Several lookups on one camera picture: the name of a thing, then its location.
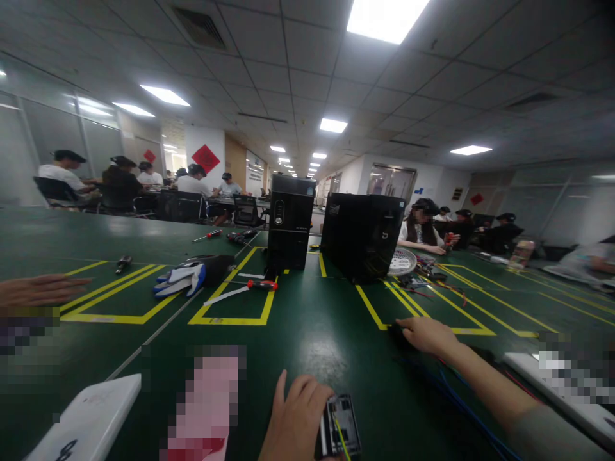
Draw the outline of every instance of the ceiling light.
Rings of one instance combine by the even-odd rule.
[[[429,0],[354,0],[346,30],[399,45]]]
[[[190,105],[186,101],[184,101],[182,98],[177,96],[171,90],[166,90],[164,88],[156,88],[155,86],[147,86],[147,85],[141,85],[141,88],[149,91],[154,96],[156,96],[158,99],[161,99],[164,102],[168,102],[169,104],[177,104],[178,106],[190,107]]]
[[[331,120],[330,118],[323,118],[320,123],[321,130],[332,131],[334,133],[341,133],[347,126],[348,124],[346,122],[339,122],[338,120]]]
[[[91,106],[85,106],[84,104],[80,104],[79,105],[79,109],[81,109],[82,111],[85,111],[85,112],[96,114],[96,115],[105,115],[107,117],[111,116],[111,114],[109,114],[107,112],[103,112],[100,109],[93,108]]]
[[[114,104],[118,107],[121,107],[124,110],[132,112],[137,115],[145,115],[146,117],[155,117],[156,115],[150,114],[147,111],[144,111],[142,108],[138,108],[137,106],[133,106],[132,104],[120,104],[119,102],[114,102]]]
[[[461,154],[461,155],[474,155],[480,154],[481,152],[488,152],[489,150],[493,150],[491,147],[481,147],[481,146],[467,146],[462,147],[461,149],[451,150],[451,154]]]

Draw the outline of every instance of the table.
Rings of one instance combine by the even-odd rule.
[[[3,458],[22,459],[53,415],[84,387],[142,373],[142,393],[108,459],[157,459],[186,370],[193,368],[192,355],[202,353],[201,346],[234,344],[245,347],[247,371],[239,383],[238,426],[229,438],[227,460],[258,457],[282,368],[288,370],[287,390],[297,375],[311,373],[352,395],[363,459],[380,459],[383,453],[407,458],[409,447],[417,460],[475,458],[476,453],[496,459],[467,420],[395,360],[398,352],[386,325],[429,314],[453,327],[462,342],[496,355],[535,353],[539,330],[591,330],[595,337],[608,337],[615,327],[605,312],[614,308],[610,299],[544,274],[515,275],[464,252],[440,261],[447,264],[449,281],[466,288],[466,307],[454,293],[439,289],[426,290],[435,297],[423,298],[382,283],[355,287],[318,252],[308,254],[304,271],[285,271],[272,295],[242,293],[206,312],[201,307],[214,288],[190,300],[179,296],[158,303],[151,295],[156,275],[188,256],[235,255],[243,272],[262,273],[267,232],[258,234],[254,248],[224,238],[191,243],[211,229],[46,209],[0,210],[0,279],[76,271],[94,278],[90,294],[100,290],[62,310],[46,336],[33,337],[0,362]],[[311,238],[310,243],[318,242]],[[134,262],[120,276],[128,279],[112,289],[109,283],[118,280],[115,261],[124,254]],[[230,284],[217,291],[236,288]],[[90,306],[83,309],[84,303]],[[462,397],[502,436],[469,392]]]

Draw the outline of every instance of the cable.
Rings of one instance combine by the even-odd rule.
[[[348,450],[346,449],[346,442],[344,442],[344,436],[341,433],[341,428],[340,428],[340,423],[338,422],[338,418],[334,416],[333,419],[335,419],[335,425],[338,427],[338,432],[340,433],[341,445],[344,447],[344,454],[346,455],[346,459],[350,461],[350,455],[348,454]]]

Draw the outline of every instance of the computer tower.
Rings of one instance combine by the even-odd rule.
[[[272,176],[268,275],[306,267],[315,190],[313,179]]]
[[[330,194],[320,252],[353,284],[386,277],[405,209],[402,198]]]

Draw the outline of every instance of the electronic component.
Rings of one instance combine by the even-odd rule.
[[[333,396],[327,401],[320,420],[317,445],[320,445],[322,458],[361,453],[361,440],[350,395]]]

